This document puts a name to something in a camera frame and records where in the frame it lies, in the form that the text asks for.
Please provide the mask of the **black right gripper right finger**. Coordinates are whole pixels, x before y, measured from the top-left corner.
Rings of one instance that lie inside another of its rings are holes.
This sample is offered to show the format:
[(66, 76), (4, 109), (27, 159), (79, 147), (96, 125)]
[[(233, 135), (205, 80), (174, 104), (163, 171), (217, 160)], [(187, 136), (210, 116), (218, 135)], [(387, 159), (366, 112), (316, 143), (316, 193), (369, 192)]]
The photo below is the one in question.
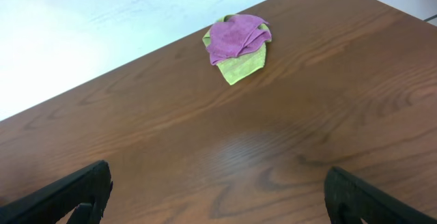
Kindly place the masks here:
[(324, 201), (331, 223), (436, 224), (436, 219), (340, 167), (332, 167), (326, 175)]

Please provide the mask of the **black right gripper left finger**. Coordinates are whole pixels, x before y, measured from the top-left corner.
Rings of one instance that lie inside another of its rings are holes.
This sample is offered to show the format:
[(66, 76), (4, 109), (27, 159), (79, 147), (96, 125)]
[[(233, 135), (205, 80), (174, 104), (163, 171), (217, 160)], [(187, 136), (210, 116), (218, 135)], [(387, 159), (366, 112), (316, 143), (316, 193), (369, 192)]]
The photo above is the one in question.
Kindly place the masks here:
[(112, 189), (109, 164), (99, 160), (2, 206), (1, 222), (56, 223), (70, 213), (69, 223), (99, 224)]

